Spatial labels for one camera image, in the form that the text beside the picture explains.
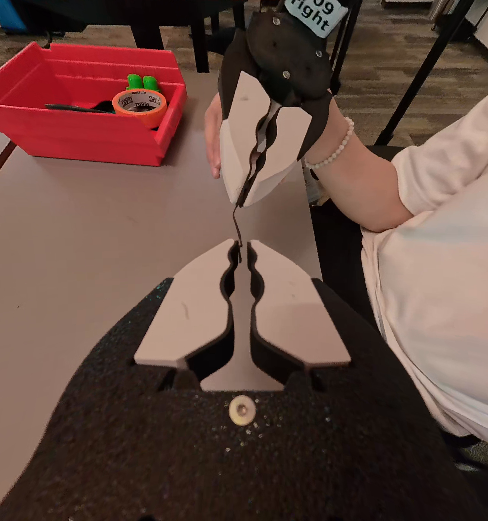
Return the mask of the person's white shirt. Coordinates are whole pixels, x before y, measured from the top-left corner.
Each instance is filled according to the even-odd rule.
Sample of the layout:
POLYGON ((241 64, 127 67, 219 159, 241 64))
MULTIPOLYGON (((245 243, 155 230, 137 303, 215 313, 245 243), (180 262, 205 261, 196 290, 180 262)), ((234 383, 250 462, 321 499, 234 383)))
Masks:
POLYGON ((391 162, 412 217, 362 231, 378 329, 436 422, 488 442, 488 95, 391 162))

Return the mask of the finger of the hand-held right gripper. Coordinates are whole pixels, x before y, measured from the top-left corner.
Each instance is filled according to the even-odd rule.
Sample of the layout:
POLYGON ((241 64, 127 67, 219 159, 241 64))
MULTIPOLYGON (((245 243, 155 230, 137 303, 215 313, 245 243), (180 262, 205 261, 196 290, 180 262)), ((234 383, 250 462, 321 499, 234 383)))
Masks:
POLYGON ((221 176, 231 204, 237 204, 251 172, 258 145, 258 128, 271 108, 271 99, 256 77, 241 72, 229 114, 221 123, 221 176))
POLYGON ((281 107, 267 126, 266 147, 257 157, 246 184, 243 207, 268 196, 287 176, 305 139, 312 116, 300 107, 281 107))

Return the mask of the black metal stand leg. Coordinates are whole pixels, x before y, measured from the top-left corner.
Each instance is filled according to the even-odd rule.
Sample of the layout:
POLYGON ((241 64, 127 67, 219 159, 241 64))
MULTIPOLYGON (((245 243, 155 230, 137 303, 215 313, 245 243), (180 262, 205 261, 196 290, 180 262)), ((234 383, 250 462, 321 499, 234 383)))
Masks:
POLYGON ((443 27, 434 45, 418 69, 416 76, 410 83, 409 88, 405 92, 386 127, 378 136, 376 142, 374 143, 375 146, 387 146, 390 143, 394 137, 394 132, 398 124, 403 119, 406 111, 412 104, 420 88, 423 86, 430 72, 443 54, 447 44, 450 42, 453 35, 456 33, 456 30, 462 24, 462 21, 464 20, 473 3, 474 1, 457 1, 452 15, 450 15, 447 22, 443 24, 443 27))

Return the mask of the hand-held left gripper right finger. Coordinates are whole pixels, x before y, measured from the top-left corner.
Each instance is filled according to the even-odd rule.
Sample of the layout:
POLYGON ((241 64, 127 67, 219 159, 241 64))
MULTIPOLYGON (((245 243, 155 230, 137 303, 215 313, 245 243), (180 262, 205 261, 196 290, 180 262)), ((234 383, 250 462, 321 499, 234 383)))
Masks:
POLYGON ((262 372, 285 385, 296 372, 350 364, 321 280, 258 240, 249 241, 249 271, 250 353, 262 372))

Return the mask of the red plastic bin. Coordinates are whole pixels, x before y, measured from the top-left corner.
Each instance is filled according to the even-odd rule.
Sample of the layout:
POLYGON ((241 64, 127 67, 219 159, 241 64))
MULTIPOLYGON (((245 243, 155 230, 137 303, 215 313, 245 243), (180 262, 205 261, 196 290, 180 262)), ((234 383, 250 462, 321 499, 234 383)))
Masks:
POLYGON ((160 166, 178 128, 187 89, 170 50, 31 42, 0 67, 0 132, 29 155, 160 166), (163 121, 48 109, 94 108, 128 94, 128 75, 155 77, 167 102, 163 121))

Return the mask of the orange tape roll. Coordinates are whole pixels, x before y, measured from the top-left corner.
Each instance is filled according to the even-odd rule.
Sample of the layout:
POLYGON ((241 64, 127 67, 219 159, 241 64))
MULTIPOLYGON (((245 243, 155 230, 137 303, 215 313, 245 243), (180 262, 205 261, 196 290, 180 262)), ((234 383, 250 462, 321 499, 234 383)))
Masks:
POLYGON ((140 121, 144 127, 159 127, 168 110, 164 95, 155 90, 133 88, 119 92, 112 99, 115 114, 129 116, 140 121))

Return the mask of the person's right hand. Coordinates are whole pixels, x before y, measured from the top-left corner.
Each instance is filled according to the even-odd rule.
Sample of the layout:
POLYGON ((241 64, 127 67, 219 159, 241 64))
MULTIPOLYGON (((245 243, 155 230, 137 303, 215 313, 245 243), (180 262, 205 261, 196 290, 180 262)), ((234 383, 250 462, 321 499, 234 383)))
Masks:
POLYGON ((205 151, 214 179, 220 178, 221 171, 220 130, 222 120, 221 99, 219 93, 216 93, 204 115, 205 151))

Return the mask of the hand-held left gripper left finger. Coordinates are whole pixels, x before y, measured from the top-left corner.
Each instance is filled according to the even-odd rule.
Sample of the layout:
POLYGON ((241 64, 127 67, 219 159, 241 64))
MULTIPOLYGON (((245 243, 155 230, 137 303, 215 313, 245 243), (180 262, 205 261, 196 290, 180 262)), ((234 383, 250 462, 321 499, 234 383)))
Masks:
POLYGON ((234 353, 238 242, 227 239, 185 265, 172 279, 135 353, 138 365, 190 370, 198 381, 234 353))

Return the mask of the person's right forearm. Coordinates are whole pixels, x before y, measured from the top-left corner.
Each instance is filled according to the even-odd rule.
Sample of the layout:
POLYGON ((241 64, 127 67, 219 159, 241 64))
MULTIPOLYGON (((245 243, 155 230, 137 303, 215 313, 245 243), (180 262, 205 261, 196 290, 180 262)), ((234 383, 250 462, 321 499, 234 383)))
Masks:
POLYGON ((400 199, 394 165, 368 150, 355 134, 315 174, 337 208, 368 231, 394 229, 413 217, 400 199))

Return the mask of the thin black tie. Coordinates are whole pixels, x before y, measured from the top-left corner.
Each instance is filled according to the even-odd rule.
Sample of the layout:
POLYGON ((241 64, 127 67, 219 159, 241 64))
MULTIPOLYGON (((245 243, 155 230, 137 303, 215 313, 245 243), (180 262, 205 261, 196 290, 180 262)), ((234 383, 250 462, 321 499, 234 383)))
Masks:
POLYGON ((234 209, 232 212, 233 223, 235 226, 235 230, 237 233, 237 240, 238 240, 237 242, 238 242, 238 263, 239 264, 242 263, 243 238, 242 238, 242 233, 241 233, 241 230, 240 230, 240 227, 238 224, 236 213, 237 213, 238 209, 243 207, 244 201, 245 201, 245 190, 244 190, 244 188, 242 188, 242 190, 239 193, 239 196, 234 204, 234 209))

